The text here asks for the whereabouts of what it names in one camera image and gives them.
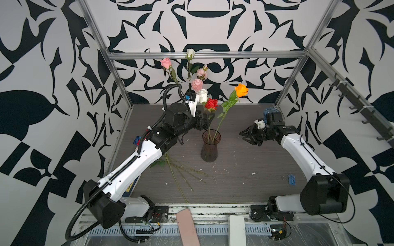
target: red flower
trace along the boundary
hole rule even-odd
[[[216,110],[217,108],[217,99],[213,100],[211,98],[205,104],[205,108],[208,109],[210,112]]]

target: pink flower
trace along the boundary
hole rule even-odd
[[[191,88],[195,91],[198,92],[203,88],[203,81],[201,79],[195,79],[191,82]]]
[[[162,63],[162,66],[165,67],[166,69],[170,68],[170,66],[171,66],[171,61],[168,57],[164,58],[160,62]]]
[[[197,70],[197,76],[204,77],[205,75],[206,71],[204,71],[204,69],[200,68],[199,70]]]

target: pink phone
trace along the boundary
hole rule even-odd
[[[183,246],[200,246],[190,210],[184,209],[176,217]]]

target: vase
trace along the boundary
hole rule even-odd
[[[217,132],[215,139],[212,140],[215,133],[216,133],[216,130],[211,130],[211,137],[210,138],[208,138],[208,136],[209,136],[208,130],[206,130],[203,133],[204,145],[201,148],[201,158],[205,162],[213,162],[217,158],[217,145],[220,143],[221,135],[220,135],[220,132]]]

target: yellow-orange rose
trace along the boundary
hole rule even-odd
[[[237,92],[238,97],[246,96],[248,92],[248,88],[246,88],[245,85],[238,84],[237,87],[235,87],[235,92]]]

